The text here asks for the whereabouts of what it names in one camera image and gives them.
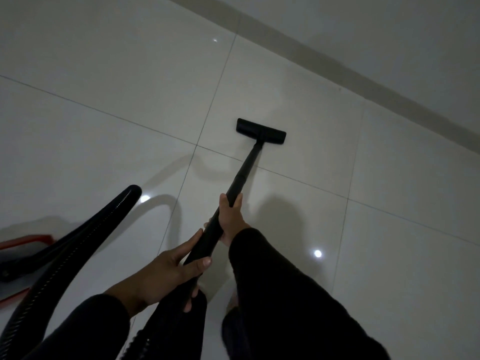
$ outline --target right hand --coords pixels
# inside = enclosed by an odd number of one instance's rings
[[[220,208],[220,215],[218,222],[223,229],[223,235],[220,237],[220,241],[227,247],[230,247],[233,238],[243,229],[251,227],[243,220],[240,209],[242,208],[243,193],[240,193],[233,204],[230,207],[229,200],[225,193],[220,194],[220,200],[218,206]]]

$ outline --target left hand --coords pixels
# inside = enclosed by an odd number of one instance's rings
[[[200,239],[202,232],[203,230],[200,229],[187,242],[160,253],[139,272],[106,290],[105,294],[118,298],[130,317],[143,311],[147,306],[159,302],[178,285],[198,277],[211,265],[210,257],[192,261],[188,265],[179,265]],[[197,293],[198,287],[191,296],[195,298]],[[189,312],[191,309],[192,300],[189,299],[184,312]]]

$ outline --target vacuum cleaner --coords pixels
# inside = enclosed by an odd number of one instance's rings
[[[233,206],[238,194],[242,191],[263,145],[265,143],[283,144],[287,134],[242,118],[237,120],[236,130],[240,134],[255,139],[256,142],[226,192],[230,206]],[[11,316],[0,337],[0,360],[20,360],[39,345],[45,336],[51,315],[68,285],[95,250],[128,214],[141,194],[140,187],[129,186],[95,216],[59,240],[55,248],[52,248],[55,245],[47,248],[50,252],[37,255],[35,260],[43,265],[47,260],[52,259],[53,251],[57,257],[32,286]],[[219,209],[217,209],[184,265],[211,256],[222,234]],[[25,259],[23,262],[23,266],[29,266],[28,271],[35,267],[33,264],[32,259]],[[17,278],[23,272],[25,270],[20,265],[15,271],[7,273],[7,277]],[[177,286],[159,302],[145,327],[130,343],[123,355],[124,360],[161,357],[162,348],[168,343],[170,335],[177,329],[184,315],[183,308],[191,297],[197,280],[198,278],[193,278]]]

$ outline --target black corrugated hose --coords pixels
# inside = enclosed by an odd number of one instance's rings
[[[0,360],[20,360],[44,338],[60,298],[80,269],[135,206],[142,189],[131,185],[63,240],[61,253],[32,286],[0,337]]]

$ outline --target black metal tube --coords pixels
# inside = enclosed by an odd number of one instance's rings
[[[233,206],[237,196],[242,191],[243,185],[247,181],[248,175],[254,166],[258,154],[262,150],[263,144],[264,142],[262,140],[256,142],[226,192],[230,207]],[[201,238],[185,260],[184,265],[212,255],[217,242],[223,234],[223,230],[219,224],[219,213],[220,211],[217,208],[210,223],[203,231]],[[195,288],[197,279],[198,278],[190,279],[188,282],[177,286],[159,302],[145,327],[137,333],[130,343],[122,357],[123,360],[147,360],[159,359],[161,357],[159,350],[168,342],[170,334],[177,327],[183,314],[183,309]]]
[[[51,315],[73,278],[141,194],[140,187],[129,186],[100,211],[101,215],[74,231],[75,237],[69,239],[10,317],[0,337],[0,360],[20,360],[42,341]]]

